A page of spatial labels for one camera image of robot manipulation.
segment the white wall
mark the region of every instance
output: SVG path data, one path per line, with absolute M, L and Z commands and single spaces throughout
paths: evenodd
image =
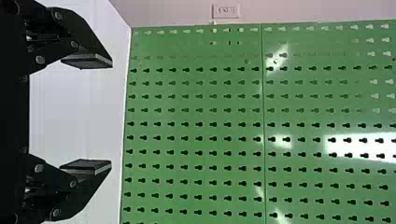
M 88 207 L 61 223 L 116 224 L 130 27 L 107 0 L 38 0 L 84 17 L 114 68 L 80 71 L 62 63 L 31 75 L 30 151 L 60 166 L 76 159 L 112 160 L 113 170 Z
M 209 24 L 214 3 L 242 4 L 240 20 L 267 23 L 396 18 L 394 0 L 110 0 L 131 27 Z

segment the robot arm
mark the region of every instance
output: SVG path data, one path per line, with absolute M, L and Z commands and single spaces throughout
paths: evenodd
M 59 169 L 29 154 L 29 76 L 61 60 L 79 69 L 111 68 L 112 59 L 75 12 L 34 0 L 0 0 L 0 223 L 69 219 L 87 205 L 110 161 L 77 160 Z

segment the screw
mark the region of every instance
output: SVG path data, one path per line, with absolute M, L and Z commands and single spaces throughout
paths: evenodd
M 71 44 L 73 49 L 78 48 L 78 43 L 76 43 L 75 41 L 72 41 L 70 44 Z
M 75 188 L 76 187 L 76 185 L 77 185 L 77 181 L 76 180 L 73 180 L 72 182 L 70 182 L 70 188 Z
M 61 214 L 61 209 L 58 209 L 58 208 L 53 210 L 53 212 L 52 212 L 53 217 L 58 217 L 60 214 Z
M 55 12 L 55 19 L 61 21 L 64 19 L 64 16 L 60 12 Z
M 35 166 L 35 172 L 36 173 L 41 173 L 44 170 L 44 165 L 43 164 L 38 164 Z
M 43 56 L 36 56 L 36 57 L 35 57 L 35 61 L 36 61 L 38 64 L 45 64 L 45 63 L 46 63 L 46 58 L 44 58 Z

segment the pegboard panel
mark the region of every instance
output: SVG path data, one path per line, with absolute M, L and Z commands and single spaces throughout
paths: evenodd
M 262 223 L 260 25 L 137 29 L 121 223 Z
M 267 223 L 391 223 L 394 21 L 262 26 Z
M 394 221 L 395 25 L 136 29 L 121 224 Z

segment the electrical outlet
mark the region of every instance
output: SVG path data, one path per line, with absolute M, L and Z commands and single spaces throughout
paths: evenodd
M 238 19 L 241 17 L 241 5 L 213 4 L 213 19 Z

